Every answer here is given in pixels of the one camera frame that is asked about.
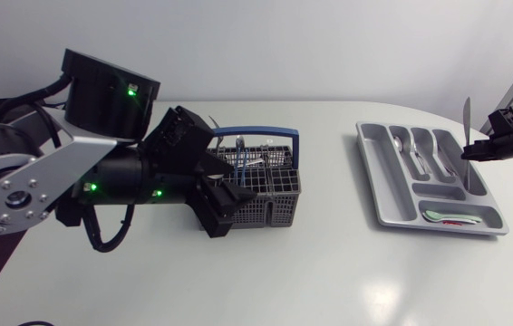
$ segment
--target cutlery tray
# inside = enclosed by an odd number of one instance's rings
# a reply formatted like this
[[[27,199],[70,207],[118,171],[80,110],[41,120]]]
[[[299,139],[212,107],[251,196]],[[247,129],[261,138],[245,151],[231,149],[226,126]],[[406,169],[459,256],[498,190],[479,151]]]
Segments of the cutlery tray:
[[[479,235],[508,233],[484,180],[460,158],[462,147],[449,131],[372,122],[358,122],[356,127],[380,224]],[[426,210],[479,216],[482,222],[434,223],[422,216]]]

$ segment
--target spoon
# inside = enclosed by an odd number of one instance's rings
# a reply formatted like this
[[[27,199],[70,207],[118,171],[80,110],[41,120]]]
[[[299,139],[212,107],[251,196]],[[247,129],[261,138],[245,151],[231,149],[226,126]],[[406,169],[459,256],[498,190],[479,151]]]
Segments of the spoon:
[[[427,210],[422,213],[423,217],[430,222],[443,222],[443,221],[451,221],[451,222],[461,222],[468,224],[477,224],[482,222],[482,219],[478,216],[469,216],[463,214],[442,214],[434,211]]]
[[[393,142],[395,143],[395,147],[398,149],[398,151],[400,153],[403,152],[403,143],[402,143],[402,140],[397,137],[397,136],[393,136]]]
[[[428,167],[428,165],[426,164],[423,157],[420,155],[420,152],[418,151],[418,147],[416,146],[415,142],[413,143],[413,153],[415,154],[416,158],[418,159],[418,162],[420,162],[420,165],[421,165],[421,168],[423,169],[423,171],[427,174],[430,174],[431,170]]]

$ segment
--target screw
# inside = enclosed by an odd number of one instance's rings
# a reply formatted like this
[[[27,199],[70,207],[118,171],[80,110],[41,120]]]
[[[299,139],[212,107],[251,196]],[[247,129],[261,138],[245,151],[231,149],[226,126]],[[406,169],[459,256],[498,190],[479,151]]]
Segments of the screw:
[[[11,217],[8,214],[1,215],[1,223],[8,223],[11,220]]]
[[[9,181],[9,180],[3,181],[1,188],[4,190],[9,190],[11,188],[11,181]]]

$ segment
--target silver spoon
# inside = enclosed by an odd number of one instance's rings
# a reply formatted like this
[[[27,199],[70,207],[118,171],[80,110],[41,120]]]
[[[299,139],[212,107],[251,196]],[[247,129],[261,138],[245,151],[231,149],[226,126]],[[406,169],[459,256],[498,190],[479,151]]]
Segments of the silver spoon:
[[[400,153],[403,153],[403,143],[402,143],[402,140],[397,137],[397,136],[393,136],[393,142],[395,143],[395,147],[398,149],[398,151]]]

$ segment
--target cutlery basket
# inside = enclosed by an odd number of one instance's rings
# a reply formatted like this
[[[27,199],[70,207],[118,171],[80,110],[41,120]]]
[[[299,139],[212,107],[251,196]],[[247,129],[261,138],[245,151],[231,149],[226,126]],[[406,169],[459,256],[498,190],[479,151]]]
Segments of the cutlery basket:
[[[239,209],[232,217],[232,228],[259,228],[291,226],[295,216],[296,203],[301,193],[298,170],[299,134],[295,129],[273,127],[230,127],[214,129],[216,137],[236,135],[271,135],[293,139],[289,146],[245,147],[245,152],[236,148],[208,149],[228,164],[239,166],[237,174],[231,172],[224,181],[241,185],[245,155],[244,187],[256,192],[256,198]]]

